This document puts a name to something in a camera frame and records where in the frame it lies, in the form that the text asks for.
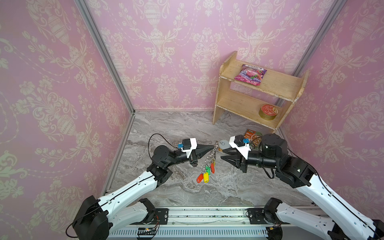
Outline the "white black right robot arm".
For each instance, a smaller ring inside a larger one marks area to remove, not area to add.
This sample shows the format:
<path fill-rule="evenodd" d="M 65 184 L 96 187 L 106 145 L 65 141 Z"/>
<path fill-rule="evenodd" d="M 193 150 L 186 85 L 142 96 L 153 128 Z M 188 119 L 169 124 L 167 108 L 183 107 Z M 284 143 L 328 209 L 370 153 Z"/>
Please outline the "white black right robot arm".
<path fill-rule="evenodd" d="M 271 224 L 288 223 L 324 240 L 382 240 L 384 223 L 372 220 L 356 210 L 321 178 L 318 171 L 299 157 L 289 154 L 288 144 L 276 134 L 262 136 L 258 149 L 252 150 L 249 140 L 233 136 L 230 147 L 223 150 L 222 160 L 243 173 L 248 166 L 271 169 L 270 179 L 278 178 L 312 200 L 327 215 L 316 215 L 295 209 L 283 201 L 270 198 L 263 215 Z"/>

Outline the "yellow key tag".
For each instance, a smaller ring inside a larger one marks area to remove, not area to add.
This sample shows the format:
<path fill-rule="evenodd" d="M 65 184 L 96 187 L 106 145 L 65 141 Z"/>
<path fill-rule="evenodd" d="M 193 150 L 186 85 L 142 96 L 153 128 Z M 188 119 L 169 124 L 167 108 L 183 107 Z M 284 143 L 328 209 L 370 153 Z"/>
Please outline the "yellow key tag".
<path fill-rule="evenodd" d="M 205 172 L 203 174 L 204 183 L 208 183 L 210 180 L 210 174 L 208 172 Z"/>

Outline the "red key tag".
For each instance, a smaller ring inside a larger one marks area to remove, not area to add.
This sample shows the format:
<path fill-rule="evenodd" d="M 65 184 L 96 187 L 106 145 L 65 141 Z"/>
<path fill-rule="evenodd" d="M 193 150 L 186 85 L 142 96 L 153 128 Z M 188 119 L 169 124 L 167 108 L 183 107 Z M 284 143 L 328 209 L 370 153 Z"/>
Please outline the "red key tag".
<path fill-rule="evenodd" d="M 200 175 L 197 177 L 197 183 L 201 183 L 203 180 L 204 180 L 204 174 L 200 174 Z"/>

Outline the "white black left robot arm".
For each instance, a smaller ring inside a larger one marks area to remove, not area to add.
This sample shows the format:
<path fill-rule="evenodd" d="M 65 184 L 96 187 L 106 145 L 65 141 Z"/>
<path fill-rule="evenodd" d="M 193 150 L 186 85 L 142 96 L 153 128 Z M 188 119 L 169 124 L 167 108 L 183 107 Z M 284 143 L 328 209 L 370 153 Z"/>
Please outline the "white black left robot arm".
<path fill-rule="evenodd" d="M 100 198 L 86 198 L 68 228 L 75 234 L 67 237 L 78 240 L 106 240 L 109 235 L 130 224 L 155 223 L 156 208 L 142 196 L 164 184 L 172 175 L 171 166 L 189 163 L 198 166 L 198 161 L 215 149 L 214 145 L 198 144 L 195 138 L 184 139 L 171 150 L 165 145 L 157 146 L 150 155 L 151 164 L 136 179 L 118 190 Z"/>

